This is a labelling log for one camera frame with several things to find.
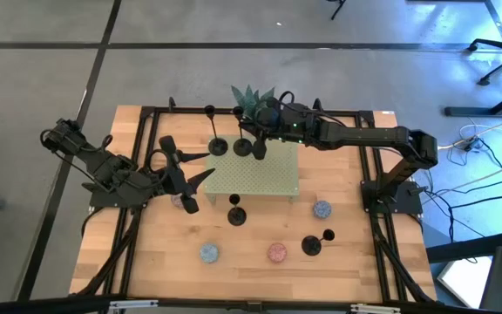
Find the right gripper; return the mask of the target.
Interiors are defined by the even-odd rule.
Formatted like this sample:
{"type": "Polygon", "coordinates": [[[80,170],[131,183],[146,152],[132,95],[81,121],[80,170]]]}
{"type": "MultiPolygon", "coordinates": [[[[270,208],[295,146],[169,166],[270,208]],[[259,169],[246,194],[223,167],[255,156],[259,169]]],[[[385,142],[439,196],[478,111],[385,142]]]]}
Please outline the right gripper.
{"type": "Polygon", "coordinates": [[[295,128],[295,122],[290,118],[292,113],[298,113],[296,103],[284,103],[276,98],[267,98],[255,110],[254,120],[239,121],[239,127],[246,132],[253,132],[257,139],[252,148],[256,160],[265,158],[266,139],[298,142],[298,136],[292,134],[292,129],[295,128]]]}

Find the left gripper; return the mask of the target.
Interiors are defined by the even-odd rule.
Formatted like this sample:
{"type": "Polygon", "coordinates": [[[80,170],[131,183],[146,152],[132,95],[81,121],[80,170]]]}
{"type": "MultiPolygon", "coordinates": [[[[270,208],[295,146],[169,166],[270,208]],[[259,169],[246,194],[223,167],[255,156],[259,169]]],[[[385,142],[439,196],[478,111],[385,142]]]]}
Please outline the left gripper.
{"type": "Polygon", "coordinates": [[[171,135],[159,138],[159,146],[166,154],[166,178],[163,181],[164,190],[170,195],[181,195],[186,212],[188,214],[195,214],[199,211],[199,206],[197,201],[193,198],[193,195],[197,193],[199,185],[211,175],[215,169],[207,169],[186,180],[185,173],[179,164],[181,162],[186,163],[192,160],[205,158],[209,156],[210,153],[184,153],[176,147],[171,135]]]}

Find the black metal candlestick holder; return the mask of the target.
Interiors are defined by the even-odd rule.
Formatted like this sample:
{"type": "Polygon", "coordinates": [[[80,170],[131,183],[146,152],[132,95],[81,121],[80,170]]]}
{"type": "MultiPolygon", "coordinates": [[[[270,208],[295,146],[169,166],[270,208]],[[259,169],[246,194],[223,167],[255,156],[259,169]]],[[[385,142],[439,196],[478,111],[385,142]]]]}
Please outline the black metal candlestick holder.
{"type": "Polygon", "coordinates": [[[241,226],[247,220],[246,211],[239,206],[241,198],[238,194],[229,196],[229,202],[232,208],[227,213],[228,222],[233,226],[241,226]]]}
{"type": "Polygon", "coordinates": [[[325,229],[321,237],[307,235],[302,239],[302,251],[308,256],[317,256],[322,250],[323,242],[331,242],[336,234],[332,229],[325,229]]]}
{"type": "Polygon", "coordinates": [[[215,107],[212,105],[207,105],[204,107],[204,113],[211,121],[211,125],[213,128],[214,137],[208,143],[209,153],[214,156],[222,156],[227,152],[227,142],[219,138],[216,132],[215,124],[214,124],[214,115],[215,115],[215,107]]]}
{"type": "MultiPolygon", "coordinates": [[[[243,120],[244,110],[241,106],[236,106],[233,109],[233,115],[237,119],[237,122],[240,123],[243,120]]],[[[240,157],[245,157],[251,154],[252,152],[252,143],[250,140],[243,137],[242,129],[239,127],[240,138],[234,142],[233,149],[234,153],[240,157]]]]}

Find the teal patterned round tin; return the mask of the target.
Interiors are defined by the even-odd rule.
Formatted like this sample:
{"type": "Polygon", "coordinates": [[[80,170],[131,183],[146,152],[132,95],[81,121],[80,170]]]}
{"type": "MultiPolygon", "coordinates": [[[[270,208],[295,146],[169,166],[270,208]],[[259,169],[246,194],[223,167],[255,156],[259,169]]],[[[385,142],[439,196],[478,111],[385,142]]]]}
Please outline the teal patterned round tin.
{"type": "Polygon", "coordinates": [[[200,260],[203,263],[215,263],[220,256],[219,248],[214,243],[204,243],[200,247],[200,260]]]}

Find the dark blue patterned round tin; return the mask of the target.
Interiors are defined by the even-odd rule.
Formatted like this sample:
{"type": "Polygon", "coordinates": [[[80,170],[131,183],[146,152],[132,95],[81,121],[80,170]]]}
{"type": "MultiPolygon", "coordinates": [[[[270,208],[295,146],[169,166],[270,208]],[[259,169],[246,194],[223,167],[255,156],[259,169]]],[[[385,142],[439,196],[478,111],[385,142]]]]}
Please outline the dark blue patterned round tin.
{"type": "Polygon", "coordinates": [[[316,201],[313,206],[313,215],[319,219],[327,219],[332,214],[332,206],[328,201],[316,201]]]}

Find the pink patterned round tin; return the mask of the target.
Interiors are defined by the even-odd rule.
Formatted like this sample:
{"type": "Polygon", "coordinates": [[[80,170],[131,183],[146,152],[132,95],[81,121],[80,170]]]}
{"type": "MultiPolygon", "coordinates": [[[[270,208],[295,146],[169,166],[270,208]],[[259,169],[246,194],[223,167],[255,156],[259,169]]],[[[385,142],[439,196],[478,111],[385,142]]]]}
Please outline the pink patterned round tin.
{"type": "Polygon", "coordinates": [[[267,257],[272,263],[281,263],[287,257],[287,248],[280,242],[272,243],[267,252],[267,257]]]}

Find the green perforated metal shelf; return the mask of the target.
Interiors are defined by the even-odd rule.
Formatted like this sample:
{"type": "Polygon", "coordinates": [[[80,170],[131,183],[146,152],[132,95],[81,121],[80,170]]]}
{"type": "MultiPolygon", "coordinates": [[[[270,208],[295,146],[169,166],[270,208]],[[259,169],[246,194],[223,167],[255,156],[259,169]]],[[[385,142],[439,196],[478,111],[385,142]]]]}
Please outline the green perforated metal shelf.
{"type": "Polygon", "coordinates": [[[291,201],[299,196],[295,143],[269,140],[265,158],[257,160],[251,154],[241,157],[234,152],[236,135],[226,135],[224,139],[227,152],[206,158],[206,167],[214,170],[204,181],[204,193],[210,201],[218,195],[231,194],[286,197],[291,201]]]}

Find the green plant in white pot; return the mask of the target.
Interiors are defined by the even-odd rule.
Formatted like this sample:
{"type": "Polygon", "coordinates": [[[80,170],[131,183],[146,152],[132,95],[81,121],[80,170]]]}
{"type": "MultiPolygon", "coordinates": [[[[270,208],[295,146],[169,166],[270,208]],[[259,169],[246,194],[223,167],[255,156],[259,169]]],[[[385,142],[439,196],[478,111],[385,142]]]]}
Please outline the green plant in white pot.
{"type": "Polygon", "coordinates": [[[275,96],[274,87],[260,94],[258,90],[253,91],[250,85],[247,85],[244,92],[231,85],[231,92],[237,105],[243,108],[243,115],[248,119],[256,119],[259,111],[267,107],[267,101],[275,96]]]}

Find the black chair base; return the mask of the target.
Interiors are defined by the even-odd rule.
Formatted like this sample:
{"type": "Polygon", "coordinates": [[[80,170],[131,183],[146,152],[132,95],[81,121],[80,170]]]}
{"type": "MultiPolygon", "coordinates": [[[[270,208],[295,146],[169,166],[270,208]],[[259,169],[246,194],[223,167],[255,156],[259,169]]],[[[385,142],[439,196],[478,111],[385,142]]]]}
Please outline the black chair base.
{"type": "Polygon", "coordinates": [[[344,6],[344,4],[347,2],[347,0],[326,0],[328,3],[334,3],[336,5],[336,8],[334,12],[332,13],[330,20],[334,21],[336,19],[336,16],[344,6]]]}

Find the black aluminium table frame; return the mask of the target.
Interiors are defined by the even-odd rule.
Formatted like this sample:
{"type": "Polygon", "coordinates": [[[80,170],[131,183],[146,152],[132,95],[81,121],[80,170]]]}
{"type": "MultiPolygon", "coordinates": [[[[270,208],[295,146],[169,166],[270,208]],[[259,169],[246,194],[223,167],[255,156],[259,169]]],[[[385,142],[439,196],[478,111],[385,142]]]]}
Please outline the black aluminium table frame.
{"type": "Polygon", "coordinates": [[[210,201],[197,196],[199,211],[190,215],[168,197],[144,209],[125,287],[129,298],[155,299],[161,306],[224,307],[249,312],[275,310],[343,311],[347,304],[382,304],[411,300],[390,261],[376,249],[372,224],[383,223],[363,206],[360,183],[397,163],[397,156],[376,157],[369,148],[343,147],[320,152],[298,147],[299,196],[245,195],[248,218],[239,226],[227,220],[226,195],[210,201]],[[316,201],[328,201],[327,219],[313,215],[316,201]],[[317,256],[302,251],[305,236],[321,237],[317,256]],[[287,248],[281,263],[272,263],[268,248],[287,248]],[[218,246],[215,263],[200,260],[204,243],[218,246]]]}

